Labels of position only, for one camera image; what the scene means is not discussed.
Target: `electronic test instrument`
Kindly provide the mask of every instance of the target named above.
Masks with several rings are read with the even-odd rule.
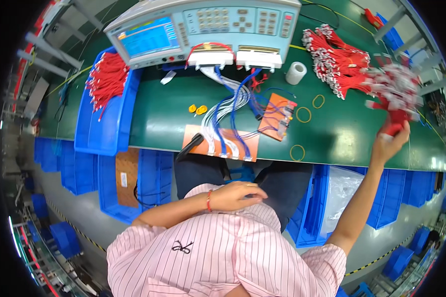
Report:
[[[187,61],[281,68],[301,4],[298,0],[148,0],[124,12],[104,32],[131,69]]]

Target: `ring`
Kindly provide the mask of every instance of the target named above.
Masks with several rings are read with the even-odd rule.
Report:
[[[296,159],[292,156],[292,149],[293,149],[295,146],[298,146],[298,147],[300,147],[300,148],[303,149],[303,157],[300,158],[299,160],[296,160]],[[300,162],[300,161],[302,161],[302,160],[304,159],[304,157],[306,156],[306,150],[304,150],[304,147],[303,147],[303,146],[300,146],[300,145],[293,145],[293,146],[291,147],[290,151],[289,151],[289,156],[291,157],[291,159],[292,159],[293,161],[295,161],[295,162]]]
[[[315,99],[317,99],[319,96],[322,97],[322,104],[321,104],[319,107],[315,107],[314,101],[315,101]],[[319,109],[319,108],[322,107],[322,105],[324,105],[324,103],[325,103],[325,97],[324,97],[324,95],[319,94],[319,95],[315,96],[315,98],[312,100],[312,107],[314,107],[315,109]]]
[[[299,119],[299,110],[301,109],[301,108],[303,108],[303,109],[305,109],[305,110],[307,110],[308,112],[309,112],[309,119],[307,120],[307,121],[301,121],[301,119]],[[299,121],[299,122],[302,122],[302,123],[308,123],[308,122],[310,122],[310,119],[312,119],[312,113],[310,112],[310,110],[307,108],[307,107],[299,107],[297,110],[296,110],[296,118],[297,118],[297,120]]]

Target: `roll of tape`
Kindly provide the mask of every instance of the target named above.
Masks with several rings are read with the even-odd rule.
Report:
[[[304,75],[307,73],[307,68],[301,62],[293,62],[286,73],[286,81],[291,85],[297,85]]]

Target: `green workbench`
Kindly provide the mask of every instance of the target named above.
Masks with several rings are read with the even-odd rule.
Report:
[[[387,52],[382,42],[377,45],[373,41],[372,34],[367,30],[375,32],[375,29],[353,3],[348,0],[320,0],[317,3],[330,6],[343,15],[339,17],[337,34],[346,43],[370,54]],[[325,20],[331,25],[336,23],[331,11],[315,5],[303,6],[301,13]],[[291,44],[302,47],[303,29],[314,30],[319,25],[320,23],[316,21],[299,16]],[[92,65],[96,55],[109,46],[111,43],[103,33],[94,34],[82,52],[83,68]],[[82,48],[77,47],[69,54],[78,57],[81,51]],[[302,62],[308,68],[308,73],[297,86],[289,85],[284,79],[285,72],[294,61]],[[282,69],[276,69],[270,79],[261,85],[262,90],[273,86],[296,94],[297,98],[292,99],[285,92],[274,91],[295,101],[297,107],[305,106],[310,109],[312,118],[308,123],[301,123],[294,118],[282,142],[261,135],[258,159],[291,161],[289,154],[291,147],[300,145],[306,152],[302,162],[368,166],[371,145],[376,132],[384,122],[386,112],[366,108],[365,100],[370,97],[357,90],[349,90],[345,100],[337,98],[329,86],[319,80],[311,69],[310,54],[291,47]],[[160,79],[164,75],[164,72],[155,68],[147,68],[143,72],[134,105],[129,146],[180,151],[185,126],[199,125],[202,120],[202,116],[194,117],[189,113],[188,107],[195,104],[207,105],[210,108],[229,95],[224,86],[202,74],[176,75],[167,85],[162,85]],[[45,99],[46,108],[41,115],[40,136],[74,139],[77,112],[86,79],[85,73],[70,85],[68,104],[60,122],[55,120],[59,95],[55,92]],[[49,89],[54,89],[61,82],[62,80],[57,79],[50,84]],[[319,94],[325,96],[325,104],[320,109],[314,109],[312,100]],[[320,102],[321,98],[318,98],[316,106]],[[306,120],[307,111],[300,110],[299,117]],[[258,128],[259,122],[254,118],[250,108],[244,106],[237,112],[236,125],[238,130],[251,132]],[[229,128],[229,118],[223,119],[221,126]],[[301,158],[302,154],[302,149],[298,147],[292,152],[296,159]],[[446,171],[446,146],[435,131],[415,122],[411,124],[410,142],[386,166],[398,169]]]

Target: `yellow black tape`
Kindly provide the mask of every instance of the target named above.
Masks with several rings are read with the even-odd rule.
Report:
[[[397,246],[395,246],[394,248],[392,248],[391,251],[389,251],[389,252],[386,253],[385,255],[383,255],[383,256],[381,256],[381,257],[378,257],[378,258],[375,259],[374,261],[370,262],[369,264],[367,264],[367,265],[365,265],[365,266],[363,266],[363,267],[360,267],[360,268],[357,269],[357,270],[353,270],[352,272],[346,273],[345,276],[349,276],[349,275],[351,275],[351,274],[354,274],[354,273],[357,272],[357,271],[360,271],[360,270],[362,270],[362,269],[365,269],[365,268],[367,268],[368,266],[370,266],[370,265],[374,264],[375,262],[377,262],[378,260],[382,259],[383,257],[386,257],[387,255],[391,254],[391,253],[392,253],[394,250],[396,250],[400,245],[402,245],[402,244],[405,243],[408,239],[410,239],[411,236],[415,235],[415,233],[416,233],[416,231],[418,231],[418,229],[416,229],[410,236],[408,236],[408,237],[407,237],[404,241],[402,241],[399,245],[397,245]]]
[[[97,243],[95,243],[95,241],[93,241],[92,239],[90,239],[88,236],[86,236],[83,232],[81,232],[79,229],[76,228],[75,225],[73,225],[57,208],[56,206],[50,201],[50,199],[48,199],[47,197],[45,197],[46,201],[49,203],[49,205],[68,223],[71,225],[71,227],[78,232],[82,237],[86,238],[89,242],[91,242],[92,244],[94,244],[98,249],[102,250],[104,253],[106,253],[106,250],[98,245]]]

